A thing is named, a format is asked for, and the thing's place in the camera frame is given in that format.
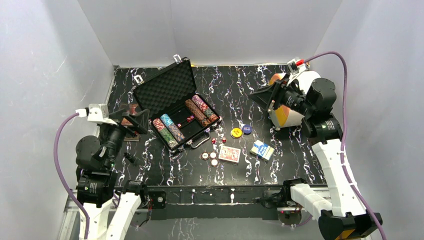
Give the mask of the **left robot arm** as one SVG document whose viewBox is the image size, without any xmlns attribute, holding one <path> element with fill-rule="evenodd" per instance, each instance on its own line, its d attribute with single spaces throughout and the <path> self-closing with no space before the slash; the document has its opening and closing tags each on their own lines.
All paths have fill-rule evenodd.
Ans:
<svg viewBox="0 0 424 240">
<path fill-rule="evenodd" d="M 76 199 L 81 213 L 80 238 L 83 240 L 123 240 L 137 208 L 149 203 L 147 187 L 142 181 L 129 180 L 120 191 L 120 201 L 111 221 L 118 174 L 113 168 L 126 135 L 147 134 L 150 111 L 130 114 L 126 110 L 109 113 L 103 104 L 77 109 L 76 115 L 86 117 L 104 130 L 103 135 L 83 137 L 75 148 L 76 163 L 82 169 Z"/>
</svg>

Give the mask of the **red playing card deck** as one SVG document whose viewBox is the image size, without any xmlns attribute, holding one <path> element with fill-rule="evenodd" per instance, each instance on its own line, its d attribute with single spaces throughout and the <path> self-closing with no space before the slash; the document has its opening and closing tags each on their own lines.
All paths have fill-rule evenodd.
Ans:
<svg viewBox="0 0 424 240">
<path fill-rule="evenodd" d="M 222 145 L 218 153 L 218 159 L 232 164 L 240 161 L 241 149 Z"/>
</svg>

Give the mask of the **blue playing card deck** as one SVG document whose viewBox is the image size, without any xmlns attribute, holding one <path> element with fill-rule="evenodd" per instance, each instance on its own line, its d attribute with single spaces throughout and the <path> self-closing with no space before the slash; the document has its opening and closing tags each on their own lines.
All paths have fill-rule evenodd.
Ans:
<svg viewBox="0 0 424 240">
<path fill-rule="evenodd" d="M 249 152 L 265 162 L 268 162 L 273 156 L 275 149 L 260 140 L 256 140 Z"/>
</svg>

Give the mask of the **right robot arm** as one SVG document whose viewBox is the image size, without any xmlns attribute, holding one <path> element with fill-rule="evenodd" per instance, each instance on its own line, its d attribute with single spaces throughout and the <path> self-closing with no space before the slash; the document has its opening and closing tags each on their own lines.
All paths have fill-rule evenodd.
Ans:
<svg viewBox="0 0 424 240">
<path fill-rule="evenodd" d="M 297 80 L 277 80 L 259 88 L 249 98 L 268 111 L 285 106 L 301 114 L 301 130 L 324 173 L 329 199 L 298 178 L 283 183 L 282 202 L 288 207 L 299 204 L 308 211 L 326 240 L 363 239 L 381 230 L 383 219 L 366 205 L 350 176 L 343 130 L 332 113 L 337 98 L 335 89 L 331 80 L 321 77 L 311 82 L 308 91 L 301 90 Z"/>
</svg>

